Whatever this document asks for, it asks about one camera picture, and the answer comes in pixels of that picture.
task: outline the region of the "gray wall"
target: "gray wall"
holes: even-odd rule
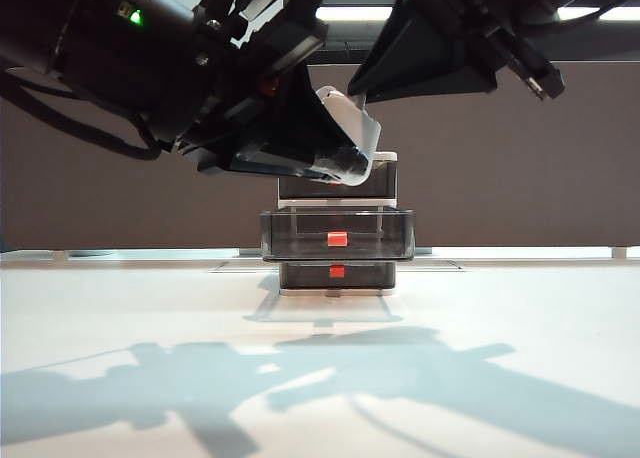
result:
[[[400,203],[418,243],[640,244],[640,63],[561,64],[568,91],[540,103],[510,74],[492,95],[371,105],[400,159]],[[352,67],[312,69],[344,84]],[[275,180],[196,173],[180,156],[140,163],[1,105],[2,228],[15,248],[257,246]],[[111,130],[91,106],[58,104]]]

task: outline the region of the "white table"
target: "white table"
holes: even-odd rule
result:
[[[212,265],[3,263],[3,456],[640,457],[640,261],[384,299]]]

